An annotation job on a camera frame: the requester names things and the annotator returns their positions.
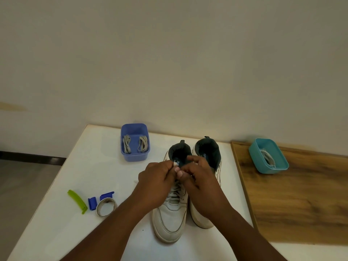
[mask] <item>baseboard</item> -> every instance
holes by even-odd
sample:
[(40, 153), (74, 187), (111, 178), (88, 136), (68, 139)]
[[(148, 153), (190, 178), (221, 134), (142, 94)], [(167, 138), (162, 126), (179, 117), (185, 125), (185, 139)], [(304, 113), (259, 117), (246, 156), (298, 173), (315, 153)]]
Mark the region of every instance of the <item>baseboard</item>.
[(0, 159), (62, 166), (66, 158), (0, 151)]

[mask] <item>shoe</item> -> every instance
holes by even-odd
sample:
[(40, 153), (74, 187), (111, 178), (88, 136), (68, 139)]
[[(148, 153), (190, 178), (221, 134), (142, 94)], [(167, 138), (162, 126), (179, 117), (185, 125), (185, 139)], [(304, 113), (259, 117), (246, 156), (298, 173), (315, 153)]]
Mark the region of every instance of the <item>shoe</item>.
[[(184, 140), (173, 145), (164, 160), (173, 161), (182, 167), (189, 163), (187, 156), (192, 155), (191, 148)], [(175, 180), (165, 202), (152, 211), (152, 226), (156, 236), (164, 243), (175, 243), (184, 231), (186, 222), (188, 194), (178, 180)]]
[[(205, 136), (205, 138), (199, 140), (192, 150), (192, 154), (194, 156), (204, 157), (212, 170), (212, 173), (215, 174), (216, 179), (218, 180), (221, 186), (220, 180), (220, 171), (222, 165), (221, 154), (219, 150), (218, 144), (214, 139), (209, 138), (209, 136)], [(191, 216), (196, 225), (200, 228), (209, 229), (214, 226), (209, 219), (203, 217), (194, 207), (192, 202), (190, 201), (190, 211)]]

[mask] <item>wall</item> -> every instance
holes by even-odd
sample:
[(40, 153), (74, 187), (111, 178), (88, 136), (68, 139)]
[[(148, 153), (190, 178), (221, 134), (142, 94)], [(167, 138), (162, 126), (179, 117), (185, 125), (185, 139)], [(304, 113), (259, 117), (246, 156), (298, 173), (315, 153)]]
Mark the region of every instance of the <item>wall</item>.
[(348, 154), (348, 0), (0, 0), (0, 150), (144, 122)]

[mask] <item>wooden board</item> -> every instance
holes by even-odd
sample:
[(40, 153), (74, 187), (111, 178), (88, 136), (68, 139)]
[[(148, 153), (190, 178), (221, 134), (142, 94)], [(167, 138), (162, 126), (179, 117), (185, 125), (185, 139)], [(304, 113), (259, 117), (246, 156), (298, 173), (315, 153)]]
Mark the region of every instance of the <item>wooden board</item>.
[(253, 225), (272, 242), (348, 245), (348, 157), (281, 148), (289, 169), (259, 173), (231, 142)]

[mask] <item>floor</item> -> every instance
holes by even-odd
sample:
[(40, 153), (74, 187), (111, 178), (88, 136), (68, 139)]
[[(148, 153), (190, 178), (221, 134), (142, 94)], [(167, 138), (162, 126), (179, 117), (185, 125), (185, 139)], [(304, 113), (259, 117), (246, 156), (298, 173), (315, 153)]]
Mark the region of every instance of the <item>floor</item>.
[(60, 168), (0, 160), (0, 261), (11, 254)]

